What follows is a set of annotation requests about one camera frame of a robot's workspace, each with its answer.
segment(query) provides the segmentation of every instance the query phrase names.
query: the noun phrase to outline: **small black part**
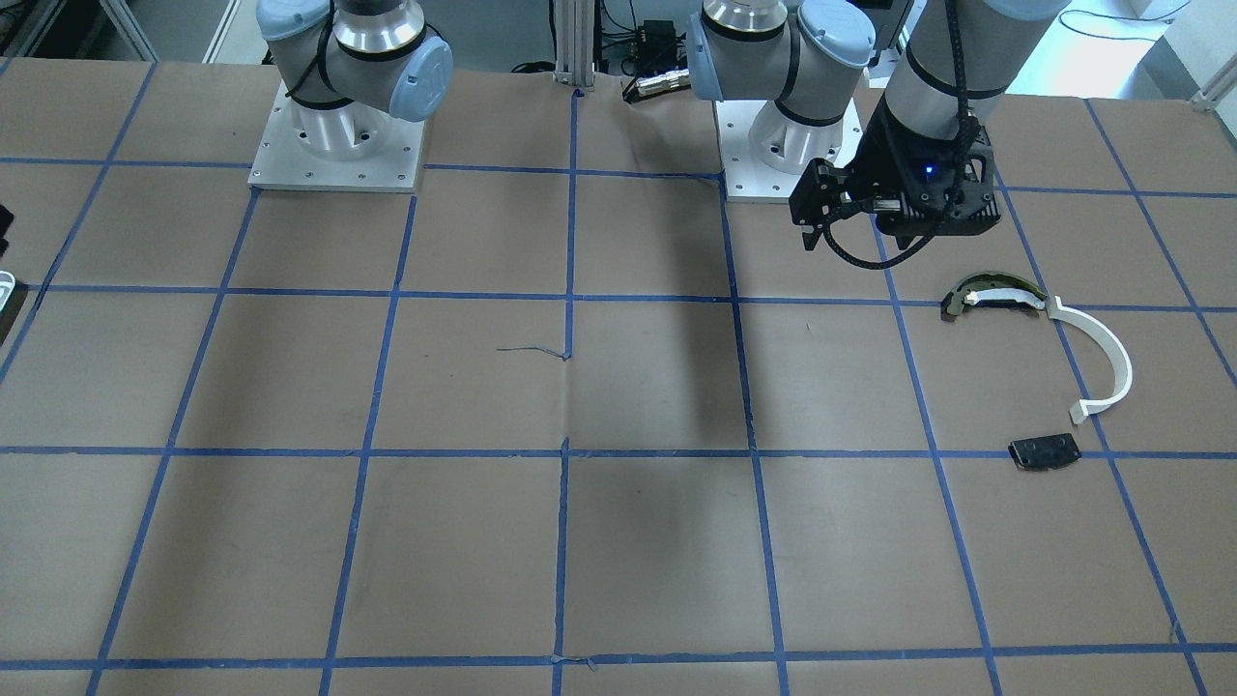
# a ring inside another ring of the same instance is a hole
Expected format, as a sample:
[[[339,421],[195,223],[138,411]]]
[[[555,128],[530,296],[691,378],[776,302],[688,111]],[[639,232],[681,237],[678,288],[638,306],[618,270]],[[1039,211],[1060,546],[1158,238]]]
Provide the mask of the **small black part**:
[[[9,208],[0,205],[0,256],[4,256],[4,252],[9,250],[9,240],[4,235],[9,232],[9,226],[14,219]]]
[[[636,32],[636,74],[653,77],[668,73],[679,64],[679,37],[674,22],[644,20]]]
[[[1072,465],[1082,456],[1069,433],[1014,440],[1009,444],[1013,464],[1023,471],[1042,472]]]

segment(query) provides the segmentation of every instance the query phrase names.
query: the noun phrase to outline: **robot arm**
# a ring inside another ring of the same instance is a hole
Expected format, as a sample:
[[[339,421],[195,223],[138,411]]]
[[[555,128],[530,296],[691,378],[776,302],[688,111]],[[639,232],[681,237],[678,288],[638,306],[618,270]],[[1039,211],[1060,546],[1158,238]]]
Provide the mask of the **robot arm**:
[[[776,19],[782,7],[779,0],[708,0],[705,15],[717,4],[726,5],[722,16],[730,17],[731,25],[740,23],[736,19],[745,16]],[[797,224],[809,227],[804,232],[804,246],[810,250],[824,236],[847,261],[884,268],[905,260],[935,236],[981,234],[999,221],[993,195],[993,152],[982,124],[1053,19],[1068,4],[1068,0],[931,0],[854,161],[837,167],[816,153],[805,168],[798,169],[803,176],[790,194],[790,211]],[[809,37],[815,32],[821,36],[850,32],[855,37],[852,41],[858,42],[865,32],[872,31],[871,23],[863,27],[860,22],[842,21],[847,9],[854,10],[844,0],[804,0],[799,9],[800,25],[805,23],[803,17],[819,12],[828,21],[807,26]],[[700,28],[706,35],[717,33],[717,28],[703,19]],[[745,36],[750,42],[758,41],[756,31],[747,30]],[[713,36],[708,37],[704,49],[700,42],[694,43],[693,83],[700,80],[704,85],[696,89],[698,95],[705,99],[771,98],[729,89],[732,95],[726,84],[735,78],[710,79],[709,64],[716,66],[719,74],[741,69],[717,58],[715,48],[719,45]],[[721,46],[729,53],[729,47]],[[828,53],[818,42],[804,46]],[[810,89],[835,96],[841,91],[844,104],[854,91],[854,79],[824,82],[815,77],[810,78]],[[715,84],[721,89],[710,88]],[[842,250],[830,225],[858,213],[875,213],[880,230],[894,236],[904,252],[875,262]]]
[[[260,0],[257,21],[291,99],[272,121],[291,126],[314,169],[381,158],[400,121],[424,121],[447,95],[452,49],[416,0]],[[409,145],[419,153],[419,138]],[[271,185],[271,173],[251,183]]]

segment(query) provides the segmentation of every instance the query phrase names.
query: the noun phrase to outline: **blue tape grid line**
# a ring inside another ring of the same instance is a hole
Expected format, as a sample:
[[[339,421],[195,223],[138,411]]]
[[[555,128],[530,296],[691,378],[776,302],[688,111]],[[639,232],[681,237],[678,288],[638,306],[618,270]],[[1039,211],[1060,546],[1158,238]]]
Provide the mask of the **blue tape grid line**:
[[[1147,226],[1150,227],[1152,234],[1155,236],[1155,242],[1159,244],[1160,251],[1164,253],[1164,260],[1168,261],[1169,267],[1173,269],[1173,276],[1176,278],[1178,284],[1181,286],[1181,292],[1185,293],[1186,302],[1189,302],[1190,307],[1195,312],[1195,315],[1197,315],[1199,323],[1202,324],[1202,330],[1207,334],[1207,340],[1211,341],[1211,346],[1213,347],[1216,356],[1220,357],[1220,363],[1225,367],[1225,372],[1228,373],[1228,381],[1232,382],[1233,387],[1237,387],[1237,375],[1233,373],[1232,365],[1230,365],[1228,359],[1225,357],[1220,341],[1216,340],[1216,334],[1211,331],[1207,316],[1199,310],[1199,303],[1194,299],[1194,293],[1190,292],[1190,286],[1186,284],[1185,276],[1181,274],[1181,268],[1178,267],[1176,260],[1173,258],[1173,253],[1169,251],[1168,244],[1164,241],[1164,236],[1160,234],[1154,218],[1152,218],[1150,210],[1147,209],[1147,202],[1143,200],[1142,193],[1138,190],[1138,187],[1134,185],[1134,179],[1131,178],[1129,169],[1127,169],[1126,163],[1121,161],[1121,155],[1117,153],[1117,148],[1112,145],[1112,140],[1108,137],[1108,131],[1105,130],[1103,124],[1100,121],[1100,115],[1095,111],[1095,106],[1091,104],[1091,100],[1084,99],[1082,103],[1086,104],[1086,110],[1091,114],[1091,120],[1095,121],[1095,127],[1100,130],[1100,136],[1103,137],[1103,143],[1108,147],[1108,152],[1112,153],[1112,158],[1117,163],[1117,168],[1121,169],[1121,176],[1126,179],[1126,185],[1129,187],[1129,192],[1134,195],[1134,200],[1138,203],[1138,209],[1142,210],[1143,218],[1147,219]]]
[[[22,321],[21,329],[12,341],[12,350],[9,351],[9,356],[5,359],[4,363],[0,365],[0,383],[5,381],[9,376],[9,371],[12,368],[12,362],[21,351],[21,344],[25,342],[26,335],[30,334],[30,326],[35,323],[35,316],[38,315],[38,309],[43,305],[43,299],[47,297],[47,287],[52,284],[52,279],[56,273],[59,272],[61,266],[64,263],[64,257],[69,252],[69,246],[73,245],[73,240],[77,239],[78,232],[82,230],[83,223],[85,223],[87,215],[90,213],[90,205],[94,204],[95,198],[99,195],[99,190],[103,188],[103,180],[108,177],[108,172],[111,168],[111,162],[116,159],[116,153],[120,152],[120,146],[125,141],[125,136],[129,134],[129,127],[134,125],[134,119],[137,116],[137,109],[142,104],[142,98],[146,96],[146,89],[150,88],[151,79],[155,77],[156,63],[146,70],[146,77],[142,79],[141,87],[137,89],[137,94],[134,96],[134,103],[129,108],[129,112],[125,115],[124,122],[120,125],[120,132],[116,134],[116,140],[111,143],[111,150],[108,151],[106,159],[99,169],[99,174],[94,178],[94,184],[90,187],[90,193],[85,198],[85,203],[82,204],[82,209],[78,211],[78,216],[73,220],[73,226],[69,227],[68,236],[64,237],[64,244],[61,245],[59,251],[56,253],[56,258],[52,261],[49,268],[47,268],[47,274],[43,276],[43,282],[40,286],[38,292],[35,294],[35,300],[31,304],[30,313],[26,314],[26,320]]]
[[[738,298],[738,272],[735,268],[735,248],[730,234],[730,215],[726,213],[726,183],[717,182],[717,205],[721,213],[721,239],[726,252],[726,276],[730,282],[730,309],[735,321],[735,347],[738,360],[738,386],[743,394],[743,423],[747,428],[747,456],[752,461],[752,483],[756,494],[756,514],[761,525],[761,550],[764,555],[764,584],[769,597],[769,621],[773,633],[773,660],[777,663],[781,696],[790,696],[790,674],[785,661],[785,643],[782,635],[782,603],[778,598],[777,570],[773,566],[773,539],[769,532],[768,501],[764,494],[764,467],[756,440],[756,418],[752,413],[752,389],[747,372],[747,345],[743,340],[743,312]]]
[[[1181,271],[1178,268],[1176,261],[1173,258],[1173,253],[1169,251],[1168,245],[1164,242],[1164,237],[1159,232],[1159,227],[1155,226],[1155,220],[1152,219],[1152,214],[1147,209],[1147,203],[1143,200],[1142,195],[1139,195],[1138,189],[1134,185],[1134,180],[1129,176],[1129,171],[1126,168],[1124,162],[1121,161],[1121,155],[1117,152],[1117,148],[1113,146],[1112,140],[1108,137],[1107,130],[1105,130],[1103,124],[1100,121],[1100,115],[1095,111],[1095,108],[1092,106],[1090,99],[1085,99],[1084,104],[1086,104],[1087,111],[1091,114],[1091,120],[1095,121],[1096,129],[1103,137],[1103,143],[1108,147],[1108,152],[1112,153],[1112,158],[1117,163],[1117,168],[1121,169],[1121,176],[1124,177],[1126,183],[1129,185],[1129,190],[1134,194],[1134,200],[1138,202],[1138,208],[1142,210],[1143,216],[1147,219],[1148,227],[1150,227],[1152,234],[1155,235],[1155,241],[1159,244],[1160,251],[1163,251],[1164,253],[1164,260],[1168,261],[1169,267],[1173,268],[1173,274],[1180,283],[1181,292],[1185,293],[1186,300],[1190,302],[1191,307],[1197,307],[1197,302],[1194,300],[1194,293],[1190,292],[1190,287],[1185,282],[1185,276],[1183,276]],[[1201,312],[1199,312],[1196,315],[1199,318],[1199,321],[1202,324],[1202,329],[1206,331],[1207,337],[1211,340],[1211,346],[1216,351],[1216,356],[1220,359],[1220,362],[1223,365],[1225,371],[1228,373],[1230,382],[1232,382],[1233,386],[1237,387],[1237,378],[1235,378],[1232,368],[1230,367],[1228,361],[1225,359],[1223,351],[1220,350],[1220,344],[1216,341],[1215,335],[1211,333],[1211,326],[1207,325],[1206,316],[1204,316]],[[1086,384],[1082,380],[1082,373],[1077,370],[1077,361],[1074,357],[1074,352],[1070,347],[1070,341],[1065,335],[1065,329],[1059,323],[1056,329],[1058,334],[1061,337],[1061,344],[1065,346],[1065,354],[1066,356],[1069,356],[1070,368],[1074,371],[1074,378],[1075,381],[1077,381],[1079,389],[1082,392],[1084,398],[1090,398],[1090,396],[1087,394]],[[1095,427],[1096,435],[1098,435],[1100,438],[1101,448],[1103,448],[1103,451],[1106,454],[1110,452],[1111,448],[1108,446],[1108,438],[1103,431],[1103,424],[1098,418],[1095,417],[1092,417],[1091,420],[1092,425]],[[1155,588],[1159,591],[1160,598],[1164,602],[1164,611],[1168,613],[1169,621],[1173,622],[1171,623],[1173,632],[1176,634],[1178,642],[1189,643],[1189,639],[1185,635],[1185,628],[1181,626],[1181,622],[1176,614],[1176,608],[1173,606],[1173,598],[1169,596],[1168,586],[1164,584],[1164,577],[1160,575],[1159,565],[1155,562],[1155,555],[1152,553],[1150,544],[1148,544],[1147,541],[1147,534],[1143,532],[1143,525],[1138,519],[1137,511],[1134,511],[1134,503],[1129,497],[1129,491],[1126,487],[1124,477],[1121,476],[1121,469],[1117,466],[1116,457],[1112,456],[1108,457],[1108,469],[1112,471],[1112,478],[1117,485],[1117,491],[1121,493],[1121,502],[1126,507],[1126,513],[1129,516],[1129,523],[1134,529],[1134,535],[1138,538],[1138,545],[1142,549],[1143,556],[1147,560],[1147,567],[1150,570],[1152,577],[1155,580]],[[1199,665],[1194,659],[1194,653],[1186,650],[1184,655],[1185,655],[1185,663],[1190,668],[1190,675],[1194,677],[1194,684],[1199,690],[1199,696],[1207,696],[1207,687],[1202,681],[1202,674],[1199,671]]]
[[[150,75],[153,74],[153,70],[155,67],[151,66],[151,72],[147,73],[147,82]],[[142,93],[139,93],[137,101],[141,101],[141,94]],[[125,611],[125,603],[129,600],[129,590],[132,587],[134,575],[137,572],[137,562],[141,559],[142,548],[146,545],[146,535],[150,532],[151,520],[155,517],[155,506],[158,503],[160,492],[163,488],[163,480],[167,476],[168,464],[172,460],[171,450],[176,448],[176,440],[179,438],[181,427],[184,424],[184,415],[189,409],[189,399],[193,397],[193,388],[198,382],[198,376],[202,373],[202,365],[207,357],[207,346],[210,344],[210,337],[214,334],[215,325],[219,320],[219,312],[223,309],[224,298],[226,297],[224,288],[228,287],[228,283],[231,281],[233,271],[236,268],[236,260],[240,257],[241,246],[245,244],[245,235],[249,232],[250,221],[254,219],[254,210],[257,208],[259,195],[260,192],[257,189],[252,189],[250,193],[249,205],[245,209],[245,216],[241,220],[240,230],[236,232],[236,241],[233,244],[231,255],[228,258],[228,267],[224,269],[224,276],[219,281],[219,291],[215,293],[214,305],[210,308],[210,315],[202,331],[202,339],[198,341],[198,352],[193,359],[193,367],[189,370],[189,376],[186,378],[184,391],[181,393],[181,402],[177,405],[176,417],[172,420],[172,430],[167,436],[167,451],[160,459],[158,469],[155,472],[155,481],[151,483],[151,492],[146,499],[146,508],[142,511],[142,519],[137,527],[134,546],[129,555],[129,562],[125,566],[125,574],[121,577],[120,588],[116,592],[116,601],[113,605],[111,616],[108,619],[108,628],[104,632],[103,642],[99,645],[98,664],[90,671],[90,681],[87,684],[85,696],[95,696],[99,690],[99,681],[103,677],[104,666],[106,665],[108,658],[111,653],[111,645],[116,638],[116,630],[120,628],[120,618]]]
[[[908,460],[931,457],[928,450],[758,450],[762,460]],[[306,450],[306,449],[250,449],[250,448],[92,448],[77,445],[2,445],[0,455],[80,455],[80,456],[130,456],[130,457],[283,457],[283,459],[339,459],[359,457],[359,450]],[[576,460],[604,459],[741,459],[748,450],[571,450]],[[940,450],[943,460],[1004,460],[1008,452],[997,450]],[[1163,460],[1163,461],[1237,461],[1237,452],[1154,452],[1111,451],[1082,452],[1082,459],[1106,460]],[[371,457],[393,460],[507,460],[543,459],[559,456],[558,450],[397,450],[375,448]]]
[[[1189,287],[1185,284],[1185,278],[1178,271],[1176,263],[1173,260],[1171,253],[1168,250],[1168,246],[1164,245],[1163,239],[1159,236],[1159,231],[1154,227],[1154,220],[1152,219],[1150,214],[1148,213],[1148,210],[1145,208],[1145,204],[1143,203],[1141,195],[1138,194],[1138,190],[1134,188],[1133,179],[1129,178],[1129,173],[1126,169],[1124,163],[1121,161],[1121,157],[1117,153],[1116,148],[1113,147],[1112,141],[1108,138],[1108,135],[1105,131],[1103,125],[1100,122],[1098,115],[1095,112],[1095,109],[1091,106],[1090,100],[1084,100],[1084,101],[1086,103],[1087,110],[1091,114],[1091,117],[1092,117],[1092,120],[1094,120],[1094,122],[1096,125],[1096,129],[1100,131],[1100,135],[1103,137],[1103,141],[1105,141],[1105,143],[1108,147],[1108,152],[1112,155],[1112,157],[1116,161],[1116,163],[1117,163],[1118,168],[1121,169],[1122,174],[1126,177],[1126,182],[1129,184],[1131,192],[1134,194],[1136,199],[1138,200],[1138,204],[1139,204],[1139,206],[1143,210],[1143,214],[1144,214],[1144,216],[1147,219],[1148,225],[1152,227],[1152,231],[1155,234],[1157,241],[1159,241],[1159,244],[1160,244],[1160,248],[1164,252],[1165,260],[1169,262],[1170,267],[1173,268],[1174,274],[1178,278],[1178,282],[1181,284],[1181,291],[1186,294],[1186,298],[1190,300],[1190,303],[1194,304],[1194,297],[1190,293]],[[998,182],[1001,180],[1001,172],[999,172],[999,169],[997,171],[997,179],[998,179]],[[1013,223],[1014,223],[1014,229],[1018,231],[1018,236],[1019,236],[1019,239],[1021,239],[1021,241],[1023,244],[1023,248],[1027,252],[1027,260],[1030,262],[1032,271],[1035,273],[1035,279],[1037,279],[1037,282],[1039,282],[1040,287],[1043,287],[1045,291],[1050,292],[1050,288],[1048,287],[1048,283],[1044,282],[1044,276],[1043,276],[1043,273],[1042,273],[1042,271],[1039,268],[1039,262],[1035,260],[1034,251],[1030,247],[1029,237],[1027,236],[1025,229],[1024,229],[1024,226],[1022,224],[1022,219],[1019,218],[1019,215],[1017,213],[1017,208],[1014,206],[1013,199],[1009,195],[1008,190],[1004,192],[1004,198],[1006,198],[1006,205],[1009,209],[1011,218],[1013,219]],[[1204,328],[1206,329],[1206,321],[1202,318],[1201,313],[1199,313],[1199,319],[1204,321]],[[1079,370],[1079,363],[1077,363],[1077,360],[1076,360],[1076,357],[1074,355],[1074,350],[1072,350],[1072,346],[1070,344],[1069,336],[1065,334],[1065,329],[1064,329],[1064,326],[1060,325],[1059,321],[1056,321],[1055,328],[1056,328],[1058,337],[1060,339],[1060,342],[1061,342],[1061,347],[1063,347],[1063,350],[1065,352],[1065,357],[1069,361],[1070,371],[1074,373],[1074,380],[1075,380],[1075,383],[1079,387],[1079,392],[1082,394],[1084,399],[1087,399],[1087,398],[1090,398],[1090,393],[1087,391],[1086,382],[1082,380],[1082,372],[1081,372],[1081,370]],[[1218,345],[1216,345],[1215,341],[1212,341],[1212,345],[1216,347],[1217,355],[1220,355],[1221,361],[1223,361],[1223,355],[1220,354]],[[1181,623],[1180,623],[1180,621],[1178,618],[1178,614],[1176,614],[1176,609],[1173,606],[1173,600],[1171,600],[1171,597],[1169,595],[1168,586],[1164,584],[1164,579],[1163,579],[1162,574],[1159,572],[1159,565],[1155,562],[1155,556],[1152,553],[1150,545],[1147,541],[1147,535],[1143,532],[1142,523],[1138,519],[1138,513],[1134,509],[1133,501],[1129,497],[1129,491],[1126,487],[1124,478],[1122,477],[1121,470],[1117,466],[1117,457],[1115,456],[1115,454],[1112,452],[1111,446],[1108,445],[1108,438],[1107,438],[1107,435],[1106,435],[1106,433],[1103,430],[1103,424],[1101,423],[1101,417],[1098,417],[1098,415],[1091,417],[1091,424],[1095,428],[1096,435],[1100,439],[1100,446],[1103,450],[1103,459],[1108,464],[1108,469],[1110,469],[1110,471],[1112,473],[1113,482],[1115,482],[1115,485],[1117,487],[1117,492],[1118,492],[1118,494],[1121,497],[1122,504],[1126,508],[1126,514],[1129,518],[1131,527],[1133,528],[1134,537],[1138,540],[1139,549],[1143,553],[1143,559],[1147,562],[1147,567],[1148,567],[1148,570],[1149,570],[1149,572],[1152,575],[1152,579],[1153,579],[1153,581],[1155,584],[1155,588],[1159,592],[1160,601],[1162,601],[1162,603],[1164,606],[1164,611],[1165,611],[1169,621],[1171,622],[1173,633],[1176,637],[1178,643],[1180,643],[1183,645],[1186,645],[1186,648],[1181,650],[1181,654],[1184,655],[1186,665],[1190,669],[1190,675],[1194,679],[1195,687],[1196,687],[1196,690],[1199,692],[1199,696],[1207,696],[1207,687],[1206,687],[1206,685],[1202,681],[1202,675],[1199,671],[1197,663],[1194,659],[1194,653],[1192,653],[1191,649],[1188,648],[1189,639],[1185,635],[1185,629],[1181,627]]]
[[[318,694],[330,694],[330,680],[339,653],[339,633],[344,624],[344,607],[348,603],[348,585],[353,572],[353,559],[356,554],[356,535],[361,527],[361,509],[365,504],[365,485],[369,481],[370,459],[374,456],[374,431],[377,429],[379,409],[382,405],[382,386],[386,381],[387,360],[391,356],[391,339],[395,334],[396,314],[400,309],[400,287],[403,284],[404,266],[408,263],[408,247],[412,245],[412,230],[417,218],[417,198],[408,200],[408,216],[403,229],[403,241],[400,244],[400,260],[396,263],[395,279],[388,292],[386,324],[382,329],[382,346],[379,351],[376,375],[374,376],[374,397],[370,399],[370,415],[365,423],[365,438],[361,444],[360,464],[356,467],[356,493],[353,499],[353,513],[348,523],[348,538],[344,543],[344,561],[339,571],[339,586],[335,591],[335,608],[330,618],[330,633],[327,637],[327,658],[322,668],[322,680]]]
[[[887,261],[888,253],[884,248],[884,240],[876,227],[876,218],[871,218],[872,234],[876,235],[876,245],[881,252],[881,260]],[[933,469],[936,472],[936,483],[940,487],[941,499],[945,503],[945,513],[949,516],[949,527],[954,534],[954,545],[957,548],[957,558],[962,565],[962,577],[966,580],[966,592],[971,598],[971,609],[975,613],[975,626],[980,635],[980,647],[983,661],[988,669],[988,680],[992,682],[993,696],[1002,696],[1001,676],[997,673],[996,654],[992,650],[992,638],[988,635],[987,619],[983,617],[983,603],[980,601],[978,584],[975,581],[975,571],[971,567],[971,558],[966,551],[966,540],[962,537],[962,527],[957,519],[957,511],[954,507],[954,494],[949,490],[949,477],[945,473],[945,465],[941,461],[940,450],[936,446],[936,435],[933,433],[931,417],[928,414],[928,402],[924,398],[923,383],[919,381],[919,368],[915,365],[914,351],[910,347],[910,333],[907,330],[907,320],[898,300],[897,282],[893,279],[893,271],[884,269],[884,282],[889,287],[889,297],[893,299],[893,318],[898,324],[898,334],[902,337],[902,351],[907,357],[907,370],[910,376],[910,386],[915,393],[915,404],[919,408],[919,418],[923,422],[924,438],[928,440],[928,451],[931,455]]]
[[[1115,643],[1076,645],[1007,645],[992,649],[997,658],[1047,658],[1063,655],[1184,655],[1237,654],[1237,643]],[[962,660],[983,658],[982,648],[909,648],[884,650],[799,650],[785,654],[787,663],[875,663],[903,660]],[[547,668],[588,665],[656,665],[656,664],[732,664],[773,663],[772,651],[747,653],[667,653],[667,654],[599,654],[560,660],[555,655],[437,655],[437,656],[356,656],[338,658],[335,670],[372,668]],[[87,671],[99,666],[98,660],[0,660],[2,671]],[[103,663],[104,671],[114,670],[283,670],[323,669],[324,658],[171,658],[111,659]]]
[[[574,283],[574,271],[569,282]],[[174,284],[82,284],[52,283],[31,286],[20,283],[25,289],[43,289],[46,292],[120,292],[148,294],[214,294],[216,288],[202,286]],[[387,297],[386,289],[351,289],[329,287],[229,287],[228,294],[272,294],[301,297]],[[482,292],[482,291],[435,291],[401,289],[402,298],[423,299],[515,299],[531,302],[684,302],[701,304],[726,304],[732,299],[715,294],[617,294],[617,293],[553,293],[553,292]],[[880,297],[738,297],[741,304],[820,304],[820,305],[861,305],[892,307],[892,299]],[[899,299],[902,307],[939,307],[935,299]],[[1168,312],[1168,313],[1212,313],[1233,314],[1237,307],[1225,305],[1173,305],[1173,304],[1070,304],[1077,309],[1091,312]]]

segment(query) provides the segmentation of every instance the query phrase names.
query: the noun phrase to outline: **floor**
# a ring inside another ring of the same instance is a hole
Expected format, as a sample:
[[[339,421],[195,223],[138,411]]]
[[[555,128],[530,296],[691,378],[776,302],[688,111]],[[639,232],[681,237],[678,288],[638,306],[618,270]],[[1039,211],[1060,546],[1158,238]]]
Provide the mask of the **floor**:
[[[1004,220],[872,272],[727,203],[688,94],[459,73],[411,198],[251,190],[277,82],[0,63],[0,695],[1237,694],[1210,116],[1007,96]],[[941,321],[990,268],[1131,396]]]

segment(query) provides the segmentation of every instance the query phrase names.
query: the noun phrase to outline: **blue joint cap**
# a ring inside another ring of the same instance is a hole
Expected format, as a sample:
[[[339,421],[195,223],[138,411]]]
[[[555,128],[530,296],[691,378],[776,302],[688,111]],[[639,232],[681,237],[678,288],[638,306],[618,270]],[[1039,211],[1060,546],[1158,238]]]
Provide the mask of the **blue joint cap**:
[[[452,47],[437,36],[426,38],[400,73],[391,93],[391,115],[412,122],[428,119],[447,96],[454,68]]]
[[[330,0],[259,0],[257,26],[266,41],[283,41],[308,31],[330,14]]]
[[[700,12],[688,19],[688,73],[691,74],[691,91],[705,101],[721,101],[721,82],[717,66],[713,62],[709,35],[705,32]]]

